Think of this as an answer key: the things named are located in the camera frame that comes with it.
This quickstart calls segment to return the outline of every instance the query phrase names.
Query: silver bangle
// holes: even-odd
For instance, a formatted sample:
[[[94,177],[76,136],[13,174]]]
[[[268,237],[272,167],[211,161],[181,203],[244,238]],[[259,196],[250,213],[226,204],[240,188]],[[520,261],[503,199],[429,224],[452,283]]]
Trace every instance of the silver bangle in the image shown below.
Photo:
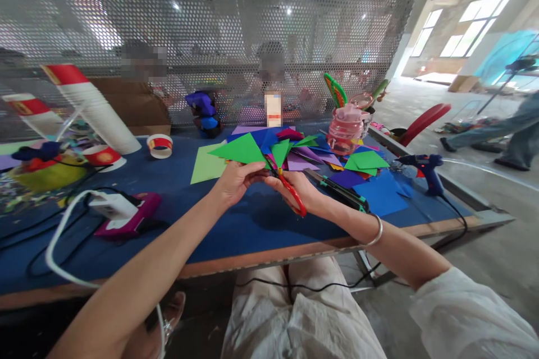
[[[371,247],[374,244],[376,244],[378,241],[380,241],[380,238],[382,237],[382,232],[383,232],[382,219],[380,219],[380,217],[378,215],[375,215],[374,213],[369,213],[369,215],[374,216],[376,220],[378,220],[378,234],[376,234],[376,237],[370,243],[359,245],[360,247],[363,247],[363,248]]]

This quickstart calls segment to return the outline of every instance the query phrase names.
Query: blue tabletop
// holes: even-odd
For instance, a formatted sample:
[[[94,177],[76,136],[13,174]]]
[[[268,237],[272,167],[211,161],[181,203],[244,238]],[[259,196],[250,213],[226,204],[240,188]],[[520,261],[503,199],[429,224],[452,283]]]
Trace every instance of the blue tabletop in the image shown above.
[[[152,158],[145,145],[145,140],[143,140],[142,149],[127,155],[127,163],[123,167],[113,172],[96,174],[81,187],[80,191],[99,186],[113,186],[129,194],[157,192],[163,200],[154,217],[172,224],[206,195],[215,184],[216,180],[190,185],[198,147],[221,142],[230,132],[231,129],[226,129],[224,133],[213,140],[174,136],[173,155],[164,160]],[[370,137],[365,139],[365,144],[379,146]],[[386,152],[387,159],[391,161],[391,154],[384,148],[381,150]],[[321,168],[321,173],[330,175],[328,167],[321,166]],[[410,200],[409,207],[385,216],[384,220],[397,227],[407,227],[457,217],[456,213],[445,203],[425,196],[425,190],[424,180],[415,180],[414,195]],[[469,211],[458,204],[457,206],[465,216],[469,215]],[[82,212],[82,209],[82,206],[78,206],[72,217],[76,217]],[[2,226],[0,226],[0,238],[17,229],[30,226],[56,210],[58,210],[58,206],[49,202],[35,209],[27,209],[23,214],[4,217],[2,218]],[[56,216],[35,229],[0,241],[0,247],[36,234],[58,223],[59,220],[59,216]],[[164,229],[150,231],[127,242],[111,242],[98,237],[89,237],[72,254],[75,246],[94,232],[99,220],[100,217],[97,213],[89,213],[77,225],[64,233],[55,249],[54,256],[57,263],[71,255],[69,260],[63,264],[63,268],[78,278],[95,280],[110,277],[164,231]],[[258,183],[254,184],[244,198],[217,222],[193,252],[188,263],[346,236],[347,234],[336,225],[313,215],[307,215],[305,219],[300,219],[283,202],[280,195],[266,185]],[[36,253],[46,247],[51,237],[52,231],[49,231],[33,240],[0,252],[0,267],[2,268],[0,294],[67,283],[64,279],[48,271],[43,255],[32,266],[29,266]]]

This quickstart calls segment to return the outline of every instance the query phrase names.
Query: hand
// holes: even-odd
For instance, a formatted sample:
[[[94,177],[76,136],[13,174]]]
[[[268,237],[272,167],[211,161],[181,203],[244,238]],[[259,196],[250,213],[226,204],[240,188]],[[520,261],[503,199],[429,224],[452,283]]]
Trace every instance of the hand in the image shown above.
[[[324,195],[311,184],[304,173],[283,171],[282,175],[288,182],[290,182],[290,185],[296,189],[296,192],[302,200],[303,205],[307,209],[307,212],[315,213],[317,209],[319,210],[319,207],[323,205],[321,199],[323,199]],[[299,208],[294,197],[290,194],[288,189],[285,188],[280,179],[275,177],[267,177],[264,182],[279,192],[293,207],[297,209]]]
[[[234,161],[229,162],[210,194],[222,202],[226,209],[234,206],[245,195],[251,184],[263,182],[270,175],[270,172],[264,169],[265,166],[264,162],[247,165]]]

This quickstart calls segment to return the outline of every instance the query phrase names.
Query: red chair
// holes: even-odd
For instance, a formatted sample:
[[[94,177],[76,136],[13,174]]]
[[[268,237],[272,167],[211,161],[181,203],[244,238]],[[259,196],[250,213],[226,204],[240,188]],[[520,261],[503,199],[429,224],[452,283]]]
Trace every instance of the red chair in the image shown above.
[[[451,104],[438,104],[423,112],[408,129],[398,128],[391,131],[392,137],[403,146],[408,144],[432,122],[437,121],[451,109]]]

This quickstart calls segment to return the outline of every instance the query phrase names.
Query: metal mesh panel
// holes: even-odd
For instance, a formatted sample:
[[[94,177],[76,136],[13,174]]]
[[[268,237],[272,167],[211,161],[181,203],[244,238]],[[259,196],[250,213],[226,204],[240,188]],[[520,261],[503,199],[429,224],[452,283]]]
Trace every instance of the metal mesh panel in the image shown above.
[[[391,64],[412,3],[0,0],[0,94],[31,92],[67,113],[66,101],[42,82],[39,65],[74,63],[89,77],[150,81],[174,127],[193,125],[184,96],[207,88],[215,90],[224,123],[264,123],[268,89],[282,92],[285,122],[328,117],[323,73],[348,96],[372,92]],[[3,102],[0,117],[0,140],[26,136],[13,132],[18,118]]]

